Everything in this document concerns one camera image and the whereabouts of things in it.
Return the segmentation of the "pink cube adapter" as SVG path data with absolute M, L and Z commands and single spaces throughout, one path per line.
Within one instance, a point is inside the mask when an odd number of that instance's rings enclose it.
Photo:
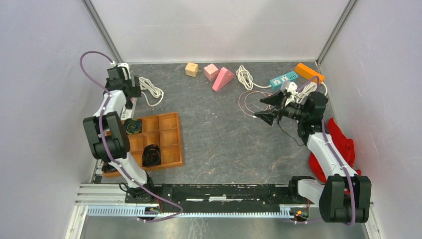
M 208 80 L 214 81 L 218 74 L 219 68 L 215 64 L 211 63 L 204 67 L 204 75 Z

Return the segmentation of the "orange power strip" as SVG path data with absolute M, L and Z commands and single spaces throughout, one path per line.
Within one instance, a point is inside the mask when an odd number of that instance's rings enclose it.
M 307 80 L 312 80 L 313 82 L 317 84 L 321 84 L 324 82 L 325 76 L 318 73 L 317 71 L 311 69 L 310 67 L 306 66 L 303 63 L 299 63 L 295 68 L 294 71 L 304 77 Z

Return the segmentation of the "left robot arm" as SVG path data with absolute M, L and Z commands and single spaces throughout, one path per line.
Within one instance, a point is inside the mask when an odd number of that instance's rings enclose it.
M 156 198 L 156 189 L 148 185 L 150 177 L 136 163 L 130 153 L 128 134 L 120 115 L 124 108 L 132 108 L 131 97 L 135 87 L 126 63 L 120 63 L 107 71 L 104 98 L 100 108 L 91 117 L 83 120 L 83 127 L 91 153 L 95 159 L 116 169 L 126 183 L 121 189 L 145 203 Z

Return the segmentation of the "teal power strip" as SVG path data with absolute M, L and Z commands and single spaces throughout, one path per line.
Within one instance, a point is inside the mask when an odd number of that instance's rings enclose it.
M 291 71 L 288 72 L 286 74 L 280 75 L 276 78 L 273 78 L 269 81 L 270 86 L 271 86 L 271 90 L 272 91 L 276 91 L 279 90 L 281 85 L 285 82 L 285 81 L 292 81 L 292 82 L 296 82 L 298 78 L 298 74 L 295 71 Z

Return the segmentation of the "beige cube adapter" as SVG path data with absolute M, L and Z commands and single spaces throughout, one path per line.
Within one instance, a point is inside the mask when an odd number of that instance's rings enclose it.
M 199 65 L 197 63 L 188 62 L 185 66 L 185 74 L 190 77 L 196 77 L 199 72 Z

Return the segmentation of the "pink triangular power strip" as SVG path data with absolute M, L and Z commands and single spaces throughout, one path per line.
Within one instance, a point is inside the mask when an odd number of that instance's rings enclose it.
M 225 67 L 222 67 L 220 69 L 220 72 L 217 76 L 217 78 L 215 79 L 215 82 L 212 86 L 212 89 L 215 92 L 218 92 L 219 90 L 221 90 L 227 83 L 229 83 L 233 78 L 234 78 L 234 73 L 232 73 L 230 70 L 228 70 Z

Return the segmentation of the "white power strip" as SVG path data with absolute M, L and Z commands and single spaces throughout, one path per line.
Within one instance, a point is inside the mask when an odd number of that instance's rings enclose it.
M 122 121 L 125 121 L 126 119 L 132 119 L 134 116 L 137 98 L 132 98 L 131 102 L 132 102 L 132 109 L 127 109 L 125 106 L 123 107 L 123 110 L 120 115 L 120 119 Z

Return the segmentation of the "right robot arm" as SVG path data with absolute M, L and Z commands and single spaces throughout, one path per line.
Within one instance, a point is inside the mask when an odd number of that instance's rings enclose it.
M 371 181 L 358 173 L 345 161 L 325 130 L 323 113 L 327 97 L 311 92 L 304 104 L 288 103 L 289 93 L 278 91 L 260 99 L 270 109 L 255 112 L 254 116 L 268 125 L 279 123 L 282 117 L 298 121 L 298 136 L 316 157 L 325 177 L 325 184 L 306 177 L 293 177 L 293 186 L 287 190 L 293 203 L 305 198 L 315 203 L 326 223 L 343 223 L 352 226 L 369 219 Z

